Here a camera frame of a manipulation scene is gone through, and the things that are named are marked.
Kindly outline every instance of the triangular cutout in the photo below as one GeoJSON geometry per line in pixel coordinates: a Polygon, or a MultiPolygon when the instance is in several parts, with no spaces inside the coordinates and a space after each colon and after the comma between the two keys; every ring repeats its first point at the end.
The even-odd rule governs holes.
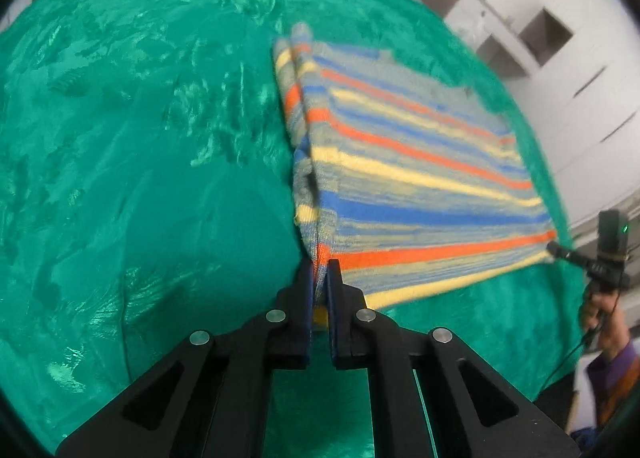
{"type": "Polygon", "coordinates": [[[149,431],[158,429],[183,371],[184,366],[181,362],[175,362],[153,384],[137,394],[136,398],[122,409],[123,417],[149,431]]]}
{"type": "Polygon", "coordinates": [[[470,362],[460,362],[460,374],[484,427],[492,427],[518,414],[518,406],[470,362]]]}

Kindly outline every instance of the yellow stripe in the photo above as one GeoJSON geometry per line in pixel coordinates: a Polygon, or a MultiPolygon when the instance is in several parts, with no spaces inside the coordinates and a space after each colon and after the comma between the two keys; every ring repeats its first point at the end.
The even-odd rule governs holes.
{"type": "Polygon", "coordinates": [[[298,77],[304,76],[307,72],[314,72],[318,70],[318,65],[313,61],[305,61],[297,72],[298,77]]]}
{"type": "Polygon", "coordinates": [[[299,205],[296,209],[296,220],[299,223],[317,222],[319,209],[308,205],[299,205]]]}
{"type": "Polygon", "coordinates": [[[487,153],[494,155],[495,157],[500,157],[503,159],[505,158],[514,159],[515,161],[522,160],[520,158],[520,154],[514,149],[506,149],[506,148],[502,148],[501,146],[482,142],[477,137],[473,135],[467,135],[462,130],[458,130],[457,128],[449,128],[440,123],[437,123],[436,121],[430,121],[423,117],[417,117],[411,112],[407,112],[402,109],[384,104],[375,99],[368,98],[365,95],[351,92],[350,90],[340,90],[337,88],[330,88],[329,91],[337,99],[356,102],[362,106],[366,106],[367,108],[371,108],[378,112],[385,112],[386,114],[391,115],[391,117],[395,119],[398,119],[407,123],[411,123],[423,128],[428,128],[430,130],[435,130],[438,133],[442,133],[443,135],[446,135],[447,137],[462,139],[463,141],[469,144],[473,144],[478,148],[482,149],[483,151],[486,151],[487,153]]]}
{"type": "Polygon", "coordinates": [[[506,267],[500,267],[499,269],[460,276],[459,278],[443,279],[442,281],[434,281],[433,283],[423,283],[421,285],[405,287],[404,289],[374,292],[373,294],[366,295],[365,300],[367,301],[368,308],[371,308],[372,310],[380,310],[381,308],[390,307],[391,305],[398,305],[399,303],[414,301],[415,299],[429,297],[430,295],[442,294],[443,292],[461,289],[462,287],[467,287],[468,285],[477,283],[478,281],[495,278],[495,276],[516,271],[517,269],[528,267],[534,263],[540,263],[540,261],[545,260],[546,258],[548,258],[548,252],[542,251],[536,255],[530,256],[529,258],[507,265],[506,267]]]}
{"type": "Polygon", "coordinates": [[[291,51],[289,48],[286,48],[280,53],[276,60],[276,72],[279,72],[289,61],[291,61],[291,51]]]}
{"type": "Polygon", "coordinates": [[[516,198],[508,193],[501,193],[500,191],[494,191],[485,187],[459,183],[455,180],[449,180],[448,178],[435,177],[427,173],[404,169],[397,165],[385,164],[385,162],[375,161],[374,159],[350,155],[332,146],[312,146],[311,158],[315,161],[327,162],[328,164],[336,164],[354,169],[366,175],[388,178],[389,180],[431,189],[442,189],[444,191],[452,191],[453,193],[494,198],[496,200],[517,203],[524,207],[533,207],[542,203],[542,199],[539,196],[527,199],[516,198]]]}

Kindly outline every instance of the human hand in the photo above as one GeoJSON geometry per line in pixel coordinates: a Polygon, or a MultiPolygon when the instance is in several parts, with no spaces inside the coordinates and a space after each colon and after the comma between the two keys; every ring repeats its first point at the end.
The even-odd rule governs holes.
{"type": "Polygon", "coordinates": [[[585,295],[580,307],[580,325],[584,332],[598,327],[599,311],[607,313],[607,316],[598,337],[598,348],[602,350],[604,358],[612,361],[631,340],[625,313],[618,305],[618,292],[585,295]]]}

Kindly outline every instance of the striped sweater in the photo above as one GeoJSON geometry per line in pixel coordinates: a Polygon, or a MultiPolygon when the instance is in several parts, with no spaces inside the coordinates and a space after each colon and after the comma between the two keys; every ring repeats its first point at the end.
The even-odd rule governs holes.
{"type": "Polygon", "coordinates": [[[273,59],[316,283],[337,258],[383,308],[546,260],[551,218],[515,136],[475,96],[389,52],[315,42],[305,24],[273,59]]]}

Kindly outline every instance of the person's arm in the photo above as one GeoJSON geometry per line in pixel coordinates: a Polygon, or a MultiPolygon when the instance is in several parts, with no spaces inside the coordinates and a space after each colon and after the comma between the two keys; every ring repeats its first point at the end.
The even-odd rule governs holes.
{"type": "Polygon", "coordinates": [[[626,327],[625,315],[617,308],[617,294],[595,294],[582,305],[584,329],[598,325],[598,311],[608,315],[598,337],[602,353],[587,367],[596,402],[596,420],[602,428],[627,398],[640,378],[640,359],[626,327]]]}

